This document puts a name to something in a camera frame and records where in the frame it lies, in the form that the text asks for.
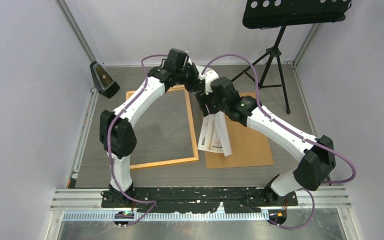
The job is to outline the illustrated photo print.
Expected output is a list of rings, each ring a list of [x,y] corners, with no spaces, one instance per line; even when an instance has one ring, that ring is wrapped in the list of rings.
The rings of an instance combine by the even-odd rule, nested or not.
[[[232,154],[227,123],[223,112],[219,111],[203,118],[197,149],[223,154],[225,157]]]

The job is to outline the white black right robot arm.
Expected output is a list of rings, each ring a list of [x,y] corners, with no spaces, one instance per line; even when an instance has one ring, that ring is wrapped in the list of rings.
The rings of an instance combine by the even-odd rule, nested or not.
[[[266,184],[262,194],[267,204],[279,205],[286,195],[296,190],[317,190],[336,167],[331,138],[301,133],[271,113],[255,97],[241,96],[230,79],[200,80],[195,92],[204,116],[223,113],[231,121],[270,138],[298,161],[296,168],[276,175]]]

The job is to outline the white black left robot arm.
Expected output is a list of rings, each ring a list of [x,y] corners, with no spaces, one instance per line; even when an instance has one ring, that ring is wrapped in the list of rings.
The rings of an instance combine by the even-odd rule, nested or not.
[[[186,51],[172,48],[161,54],[162,63],[144,70],[144,80],[119,107],[100,115],[100,140],[109,157],[109,191],[121,207],[134,200],[130,158],[137,146],[134,127],[143,113],[169,89],[183,85],[188,91],[200,84],[199,72]]]

